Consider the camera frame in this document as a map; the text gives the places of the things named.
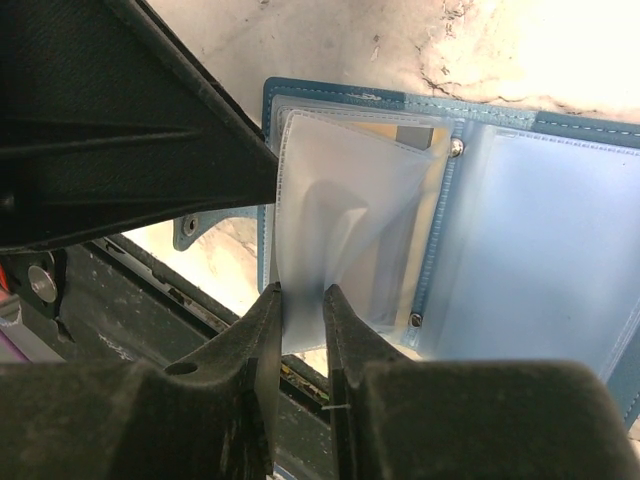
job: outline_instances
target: transparent plastic page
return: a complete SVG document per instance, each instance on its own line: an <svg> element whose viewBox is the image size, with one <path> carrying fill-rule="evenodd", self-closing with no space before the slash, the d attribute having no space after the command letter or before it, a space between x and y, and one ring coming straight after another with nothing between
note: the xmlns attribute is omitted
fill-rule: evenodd
<svg viewBox="0 0 640 480"><path fill-rule="evenodd" d="M334 283L365 320L393 323L425 175L448 146L447 136L421 151L321 115L289 115L275 228L285 353L324 344L323 297Z"/></svg>
<svg viewBox="0 0 640 480"><path fill-rule="evenodd" d="M606 381L638 325L638 152L488 126L466 145L418 351Z"/></svg>

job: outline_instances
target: marble surface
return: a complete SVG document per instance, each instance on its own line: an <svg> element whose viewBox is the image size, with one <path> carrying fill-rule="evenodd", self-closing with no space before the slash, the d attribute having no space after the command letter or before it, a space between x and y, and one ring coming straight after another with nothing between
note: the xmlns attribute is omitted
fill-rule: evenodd
<svg viewBox="0 0 640 480"><path fill-rule="evenodd" d="M640 122L632 0L148 1L256 123L270 76ZM225 221L184 253L168 222L129 236L243 314L255 228ZM304 358L326 372L324 352Z"/></svg>

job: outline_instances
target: wallet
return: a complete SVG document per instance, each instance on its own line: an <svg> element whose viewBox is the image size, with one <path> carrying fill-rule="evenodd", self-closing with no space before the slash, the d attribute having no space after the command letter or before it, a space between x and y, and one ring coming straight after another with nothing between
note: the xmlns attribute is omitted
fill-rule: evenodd
<svg viewBox="0 0 640 480"><path fill-rule="evenodd" d="M284 78L265 84L262 125L290 201L258 208L261 288L280 280L276 233L287 254L330 244L316 256L334 270L349 263L336 245L360 235L349 260L359 270L322 272L308 286L314 295L338 275L363 320L427 360L579 361L631 426L640 413L639 126ZM296 173L295 162L312 167ZM398 208L381 212L380 197ZM349 214L325 218L344 202ZM304 228L282 227L278 208ZM305 258L291 267L297 274L317 268L301 267ZM293 314L321 316L314 309ZM310 323L288 337L285 329L285 351L322 341Z"/></svg>

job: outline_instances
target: red object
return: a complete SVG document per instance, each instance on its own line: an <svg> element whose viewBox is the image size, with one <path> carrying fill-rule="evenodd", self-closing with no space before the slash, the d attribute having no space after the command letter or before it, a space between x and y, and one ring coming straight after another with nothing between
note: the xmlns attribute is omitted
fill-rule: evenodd
<svg viewBox="0 0 640 480"><path fill-rule="evenodd" d="M6 290L7 292L9 291L9 283L7 282L7 274L4 273L4 269L2 268L2 265L0 265L0 287L3 288L4 290Z"/></svg>

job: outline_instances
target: beige marble table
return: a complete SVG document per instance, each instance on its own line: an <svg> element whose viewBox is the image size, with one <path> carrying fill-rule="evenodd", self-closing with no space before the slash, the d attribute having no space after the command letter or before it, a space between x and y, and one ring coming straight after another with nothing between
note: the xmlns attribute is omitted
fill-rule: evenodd
<svg viewBox="0 0 640 480"><path fill-rule="evenodd" d="M640 122L633 0L148 1L256 123L270 76ZM169 222L129 236L243 314L255 230L227 220L184 253ZM324 352L305 359L326 372Z"/></svg>

